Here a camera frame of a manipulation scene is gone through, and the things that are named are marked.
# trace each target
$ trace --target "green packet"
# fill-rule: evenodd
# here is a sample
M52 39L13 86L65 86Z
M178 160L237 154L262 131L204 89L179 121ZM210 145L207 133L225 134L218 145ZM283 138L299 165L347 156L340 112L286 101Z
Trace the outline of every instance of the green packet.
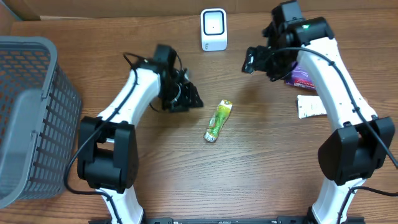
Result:
M232 110L232 102L228 100L221 100L217 106L216 112L210 119L209 127L206 130L204 138L209 142L215 142L218 138L218 134L223 128L225 121L228 119L229 114Z

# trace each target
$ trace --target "purple package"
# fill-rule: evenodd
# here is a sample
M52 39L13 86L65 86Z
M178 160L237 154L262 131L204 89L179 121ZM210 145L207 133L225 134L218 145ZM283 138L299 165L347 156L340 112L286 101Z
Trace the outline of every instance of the purple package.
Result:
M312 83L310 77L308 77L307 71L300 65L292 71L292 76L286 79L285 83L309 90L316 90L315 85Z

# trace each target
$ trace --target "tabletop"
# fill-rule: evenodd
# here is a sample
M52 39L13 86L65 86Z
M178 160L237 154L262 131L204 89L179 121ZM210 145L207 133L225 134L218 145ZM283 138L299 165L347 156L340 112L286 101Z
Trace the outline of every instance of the tabletop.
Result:
M304 12L323 16L362 95L380 117L398 122L398 10ZM83 97L83 114L96 116L129 75L122 52L151 57L171 45L192 73L205 104L189 113L147 109L136 129L139 173L134 188L148 217L275 218L305 215L318 197L323 174L317 151L331 134L326 116L298 119L297 95L316 92L271 83L262 72L241 73L246 49L266 45L268 13L228 15L228 48L204 52L200 16L15 22L12 35L42 36L58 48L58 62ZM234 107L215 143L203 134L217 104ZM398 155L398 138L391 150ZM386 159L365 183L397 191L396 169ZM70 177L74 188L89 190ZM369 192L355 196L351 216L368 223L398 223L398 200ZM109 218L98 196L65 192L48 200L18 201L0 210L0 223L87 223Z

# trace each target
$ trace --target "plastic basket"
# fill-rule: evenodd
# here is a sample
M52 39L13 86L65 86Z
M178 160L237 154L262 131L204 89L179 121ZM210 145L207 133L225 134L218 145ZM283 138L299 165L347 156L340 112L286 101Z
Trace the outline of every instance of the plastic basket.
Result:
M61 193L82 102L42 37L0 37L0 208Z

